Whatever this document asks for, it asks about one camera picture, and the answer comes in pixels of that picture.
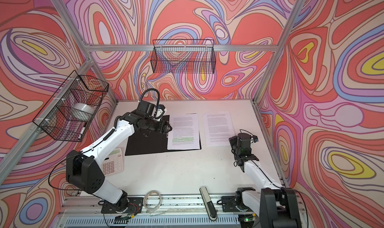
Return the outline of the printed paper sheets stack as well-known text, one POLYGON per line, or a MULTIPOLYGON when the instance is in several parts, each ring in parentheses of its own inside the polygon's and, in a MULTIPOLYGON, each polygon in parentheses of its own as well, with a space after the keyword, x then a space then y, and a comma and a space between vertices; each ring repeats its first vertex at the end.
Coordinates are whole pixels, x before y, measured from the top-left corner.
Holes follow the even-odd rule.
POLYGON ((170 125, 172 130, 168 133, 168 151, 201 149, 197 114, 171 115, 170 125))

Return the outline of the white and black file folder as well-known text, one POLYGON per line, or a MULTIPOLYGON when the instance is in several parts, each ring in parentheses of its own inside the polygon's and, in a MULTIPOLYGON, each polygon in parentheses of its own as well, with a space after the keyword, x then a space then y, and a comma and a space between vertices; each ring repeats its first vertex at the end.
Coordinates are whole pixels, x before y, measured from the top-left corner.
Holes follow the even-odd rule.
MULTIPOLYGON (((170 122, 170 116, 165 116, 164 120, 170 122)), ((167 144, 168 134, 150 132, 148 136, 145 136, 141 132, 137 132, 128 138, 125 156, 176 152, 168 151, 167 144)))

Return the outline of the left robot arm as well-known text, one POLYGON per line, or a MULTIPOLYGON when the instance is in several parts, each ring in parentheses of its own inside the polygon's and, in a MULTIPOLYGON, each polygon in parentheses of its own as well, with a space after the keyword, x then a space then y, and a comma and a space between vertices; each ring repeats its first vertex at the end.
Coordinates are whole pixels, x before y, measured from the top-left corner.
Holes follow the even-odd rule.
POLYGON ((163 119, 167 109, 157 101, 155 104, 140 98, 135 110, 117 116, 112 128, 98 140, 73 151, 66 158, 66 181, 96 196, 117 213, 123 213, 129 206, 128 195, 107 181, 102 171, 103 161, 117 146, 136 132, 149 135, 151 132, 167 134, 172 130, 168 121, 163 119))

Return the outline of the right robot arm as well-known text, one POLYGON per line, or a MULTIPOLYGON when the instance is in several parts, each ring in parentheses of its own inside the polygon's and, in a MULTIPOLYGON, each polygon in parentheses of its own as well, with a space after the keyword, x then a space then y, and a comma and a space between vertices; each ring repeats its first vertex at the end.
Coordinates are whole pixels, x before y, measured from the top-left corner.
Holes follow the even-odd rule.
POLYGON ((237 200, 251 209, 262 228, 301 228, 302 221, 296 192, 284 188, 262 167, 253 153, 251 143, 257 136, 239 133, 229 138, 234 165, 241 168, 254 183, 254 188, 239 188, 237 200))

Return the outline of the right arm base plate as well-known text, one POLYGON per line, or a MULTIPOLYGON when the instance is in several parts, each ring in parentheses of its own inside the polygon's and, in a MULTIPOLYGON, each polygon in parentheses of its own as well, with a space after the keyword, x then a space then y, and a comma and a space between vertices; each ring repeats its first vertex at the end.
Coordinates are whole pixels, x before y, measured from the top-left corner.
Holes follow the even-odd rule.
POLYGON ((237 196, 222 196, 217 205, 222 207, 223 212, 229 213, 254 213, 254 211, 244 203, 243 198, 237 196))

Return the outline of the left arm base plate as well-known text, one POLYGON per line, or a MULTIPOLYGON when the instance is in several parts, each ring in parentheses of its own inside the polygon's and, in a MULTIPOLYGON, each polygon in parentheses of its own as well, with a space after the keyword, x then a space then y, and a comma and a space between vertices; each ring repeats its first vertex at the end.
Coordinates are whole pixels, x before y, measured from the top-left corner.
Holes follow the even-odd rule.
POLYGON ((109 202, 106 202, 104 200, 101 200, 98 202, 99 206, 102 206, 101 213, 102 214, 139 214, 142 211, 143 208, 143 197, 128 197, 128 205, 127 207, 122 211, 119 212, 116 209, 116 204, 111 204, 109 202))

